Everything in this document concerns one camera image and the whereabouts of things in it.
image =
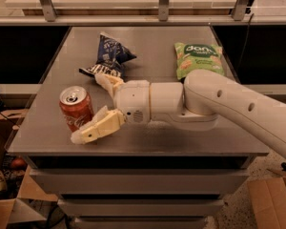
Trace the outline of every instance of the drawer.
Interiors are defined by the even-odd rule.
[[[60,199],[58,205],[73,217],[207,217],[215,214],[224,203],[221,199],[192,199],[191,195],[138,195]]]
[[[46,193],[64,194],[231,194],[246,170],[31,169]]]
[[[202,229],[205,218],[84,218],[78,229]]]

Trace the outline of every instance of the red can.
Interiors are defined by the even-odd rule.
[[[72,132],[92,120],[92,99],[84,88],[69,87],[60,94],[59,99],[59,106]]]

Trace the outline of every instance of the silver can lid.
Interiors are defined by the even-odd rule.
[[[60,101],[66,105],[74,105],[85,99],[87,92],[79,86],[72,86],[65,89],[59,96]]]

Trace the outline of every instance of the logo on can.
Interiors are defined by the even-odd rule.
[[[84,88],[69,87],[60,94],[59,99],[60,109],[72,132],[92,120],[92,99]]]

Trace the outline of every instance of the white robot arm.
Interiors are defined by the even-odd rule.
[[[222,115],[286,158],[286,104],[218,73],[195,70],[184,84],[129,81],[119,84],[112,98],[126,123],[155,120],[178,129],[208,131]]]

